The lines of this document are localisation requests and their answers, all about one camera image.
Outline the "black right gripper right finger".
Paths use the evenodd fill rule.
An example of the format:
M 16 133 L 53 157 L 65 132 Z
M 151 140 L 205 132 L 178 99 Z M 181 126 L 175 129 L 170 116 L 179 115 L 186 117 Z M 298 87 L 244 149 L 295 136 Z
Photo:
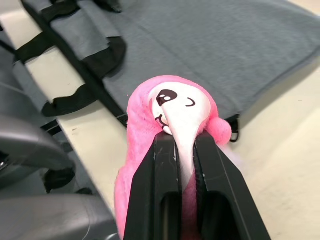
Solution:
M 209 133 L 194 144 L 197 227 L 204 240 L 271 237 L 240 170 Z

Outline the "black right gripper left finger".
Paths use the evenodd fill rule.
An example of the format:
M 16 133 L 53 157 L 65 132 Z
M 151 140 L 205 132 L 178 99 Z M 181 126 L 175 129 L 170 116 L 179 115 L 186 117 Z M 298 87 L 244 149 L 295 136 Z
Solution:
M 157 134 L 135 172 L 124 240 L 179 240 L 182 185 L 173 136 Z

